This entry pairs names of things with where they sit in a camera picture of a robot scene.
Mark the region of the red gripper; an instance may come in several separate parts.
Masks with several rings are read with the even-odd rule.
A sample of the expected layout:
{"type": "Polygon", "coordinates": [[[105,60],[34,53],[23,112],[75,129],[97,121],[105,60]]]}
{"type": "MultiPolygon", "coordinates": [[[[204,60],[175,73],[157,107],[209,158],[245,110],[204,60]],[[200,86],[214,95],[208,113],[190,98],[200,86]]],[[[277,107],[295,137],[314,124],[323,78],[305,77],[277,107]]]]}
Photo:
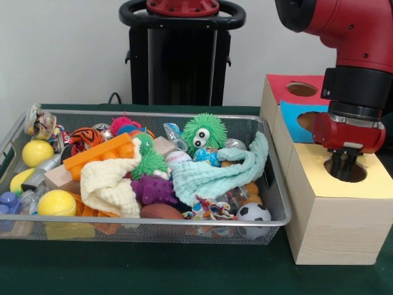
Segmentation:
{"type": "Polygon", "coordinates": [[[352,148],[347,151],[345,180],[350,180],[358,151],[372,154],[386,139],[386,129],[381,122],[336,116],[329,112],[316,115],[312,124],[312,134],[315,143],[333,150],[330,174],[337,179],[341,178],[341,156],[344,154],[340,149],[352,148]]]}

